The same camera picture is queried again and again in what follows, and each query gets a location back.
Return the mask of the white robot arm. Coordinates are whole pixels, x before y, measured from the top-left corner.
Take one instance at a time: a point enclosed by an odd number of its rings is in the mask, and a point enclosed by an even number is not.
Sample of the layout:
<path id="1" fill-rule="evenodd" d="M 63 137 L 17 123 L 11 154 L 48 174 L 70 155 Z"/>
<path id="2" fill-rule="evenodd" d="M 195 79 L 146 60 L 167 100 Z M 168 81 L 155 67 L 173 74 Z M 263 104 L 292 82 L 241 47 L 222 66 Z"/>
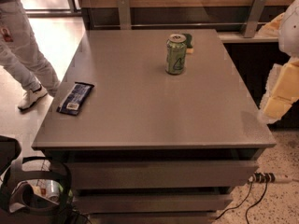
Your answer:
<path id="1" fill-rule="evenodd" d="M 273 65 L 259 104 L 260 122 L 273 124 L 299 100 L 299 0 L 294 0 L 284 13 L 264 25 L 258 34 L 276 37 L 279 50 L 290 56 L 283 65 Z"/>

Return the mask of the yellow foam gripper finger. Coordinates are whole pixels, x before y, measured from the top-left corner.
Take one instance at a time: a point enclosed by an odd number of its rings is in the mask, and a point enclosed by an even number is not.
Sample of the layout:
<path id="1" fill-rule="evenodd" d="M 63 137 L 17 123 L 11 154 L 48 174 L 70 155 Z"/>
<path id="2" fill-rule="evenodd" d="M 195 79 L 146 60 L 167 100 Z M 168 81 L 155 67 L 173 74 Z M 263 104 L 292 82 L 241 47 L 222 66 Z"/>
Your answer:
<path id="1" fill-rule="evenodd" d="M 299 59 L 290 58 L 283 65 L 274 64 L 265 85 L 265 94 L 259 105 L 258 119 L 273 124 L 299 100 Z"/>
<path id="2" fill-rule="evenodd" d="M 284 13 L 277 15 L 273 20 L 263 25 L 258 34 L 266 37 L 278 37 L 278 30 L 283 17 Z"/>

